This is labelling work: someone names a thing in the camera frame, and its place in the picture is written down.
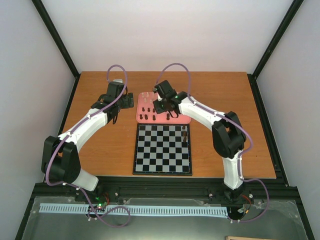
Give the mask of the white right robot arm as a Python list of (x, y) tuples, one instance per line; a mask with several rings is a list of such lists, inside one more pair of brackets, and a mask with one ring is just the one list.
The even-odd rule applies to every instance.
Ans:
[(244, 191), (242, 154), (247, 140), (237, 114), (209, 108), (184, 91), (178, 93), (167, 80), (155, 85), (153, 92), (157, 94), (153, 105), (158, 114), (185, 115), (211, 131), (213, 148), (223, 162), (224, 197), (235, 202)]

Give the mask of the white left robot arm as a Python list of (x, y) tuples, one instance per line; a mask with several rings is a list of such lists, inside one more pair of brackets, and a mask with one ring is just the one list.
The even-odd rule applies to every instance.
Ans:
[(57, 180), (86, 190), (92, 201), (103, 198), (104, 188), (99, 179), (83, 170), (79, 152), (84, 144), (109, 122), (115, 124), (121, 109), (134, 106), (133, 93), (122, 82), (112, 81), (105, 94), (90, 107), (87, 114), (73, 127), (57, 137), (49, 136), (44, 141), (41, 171), (45, 180)]

